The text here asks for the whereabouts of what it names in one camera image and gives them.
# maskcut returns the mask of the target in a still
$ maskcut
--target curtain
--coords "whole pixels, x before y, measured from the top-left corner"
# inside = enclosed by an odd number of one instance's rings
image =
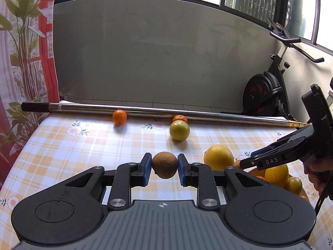
[[[53,41],[54,0],[0,0],[0,188],[47,114],[23,101],[59,102]]]

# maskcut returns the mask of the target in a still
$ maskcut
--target wall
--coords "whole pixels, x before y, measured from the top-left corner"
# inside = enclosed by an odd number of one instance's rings
[[[301,97],[310,90],[314,83],[318,84],[325,98],[328,96],[330,81],[333,77],[333,56],[305,43],[297,43],[301,49],[306,51],[310,56],[317,59],[323,57],[322,63],[312,63],[305,56],[292,48],[288,48],[281,65],[284,61],[290,64],[290,68],[283,74],[286,85],[291,114],[301,122],[307,122],[309,116],[303,105]],[[277,41],[274,52],[277,53],[282,43]]]
[[[235,15],[179,0],[54,5],[59,90],[69,98],[242,110],[275,39]]]

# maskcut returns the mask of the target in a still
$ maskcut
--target tablecloth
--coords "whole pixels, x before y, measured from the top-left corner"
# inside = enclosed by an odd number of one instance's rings
[[[0,249],[11,249],[19,242],[10,216],[20,200],[90,167],[116,169],[122,163],[140,162],[146,152],[154,156],[161,151],[176,156],[184,153],[189,163],[203,163],[204,152],[213,144],[224,144],[235,159],[243,159],[295,130],[189,122],[189,138],[177,142],[169,136],[170,123],[170,120],[128,119],[125,125],[115,126],[111,116],[50,114],[28,140],[0,191]],[[302,180],[315,206],[318,193],[304,175],[302,163],[296,161],[288,166],[289,173]],[[224,203],[222,191],[218,190]],[[132,199],[196,200],[196,189],[182,187],[178,174],[163,180],[152,171],[148,186],[132,189]],[[333,249],[331,205],[332,201],[326,199],[309,239],[316,249]]]

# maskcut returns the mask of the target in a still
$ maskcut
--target gray gripper base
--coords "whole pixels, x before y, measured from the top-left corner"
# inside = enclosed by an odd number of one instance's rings
[[[124,211],[110,212],[101,226],[81,241],[52,250],[264,250],[231,233],[216,212],[202,211],[192,200],[135,200]],[[42,250],[26,242],[14,250]],[[279,250],[311,249],[304,241]]]

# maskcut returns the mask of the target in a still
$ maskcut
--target metal screw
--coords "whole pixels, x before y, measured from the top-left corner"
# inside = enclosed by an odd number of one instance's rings
[[[205,207],[214,207],[217,205],[217,200],[212,198],[206,198],[201,201],[201,204]]]
[[[126,201],[121,198],[115,198],[110,201],[112,207],[123,207],[126,205]]]

